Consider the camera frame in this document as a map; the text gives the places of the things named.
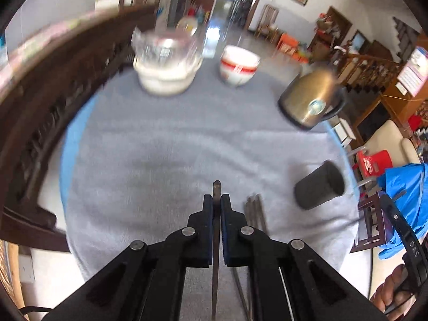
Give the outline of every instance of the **red plastic stool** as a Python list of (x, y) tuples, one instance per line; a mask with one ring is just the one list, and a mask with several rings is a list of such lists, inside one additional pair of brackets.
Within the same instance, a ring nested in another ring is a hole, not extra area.
[(357, 152), (357, 163), (352, 169), (360, 167), (361, 174), (364, 178), (370, 176), (381, 176), (385, 169), (392, 168), (391, 157), (387, 150), (380, 151), (372, 156), (366, 156), (364, 151)]

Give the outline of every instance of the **black cup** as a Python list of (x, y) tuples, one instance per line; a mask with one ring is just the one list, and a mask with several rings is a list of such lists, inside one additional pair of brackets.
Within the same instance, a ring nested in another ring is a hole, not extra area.
[(344, 192), (342, 173), (330, 160), (297, 182), (294, 189), (297, 204), (305, 210), (316, 208)]

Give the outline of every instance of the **blue cloth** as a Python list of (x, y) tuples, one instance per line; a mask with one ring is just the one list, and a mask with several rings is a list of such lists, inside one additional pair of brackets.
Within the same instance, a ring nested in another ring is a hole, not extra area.
[[(386, 169), (377, 183), (390, 198), (403, 189), (406, 194), (395, 201), (397, 208), (420, 239), (428, 230), (428, 183), (427, 164), (408, 164), (400, 168)], [(394, 229), (391, 240), (381, 245), (380, 259), (387, 259), (400, 252), (404, 245)]]
[(59, 193), (63, 203), (64, 213), (67, 208), (68, 190), (73, 177), (74, 164), (79, 151), (79, 144), (86, 123), (94, 109), (98, 94), (95, 94), (76, 114), (68, 126), (59, 171)]

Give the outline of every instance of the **kettle handle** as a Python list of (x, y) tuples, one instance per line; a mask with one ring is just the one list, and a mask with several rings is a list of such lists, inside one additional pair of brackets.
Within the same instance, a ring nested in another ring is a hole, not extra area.
[(336, 107), (333, 107), (330, 112), (327, 112), (322, 118), (321, 121), (326, 121), (338, 114), (346, 105), (346, 87), (342, 87), (339, 91), (340, 95), (340, 101), (336, 105)]

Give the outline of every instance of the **poster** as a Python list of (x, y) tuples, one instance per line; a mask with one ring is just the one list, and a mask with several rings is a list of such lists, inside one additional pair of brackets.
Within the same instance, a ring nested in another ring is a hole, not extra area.
[(428, 52), (422, 47), (416, 47), (399, 74), (398, 80), (412, 96), (416, 96), (427, 78)]

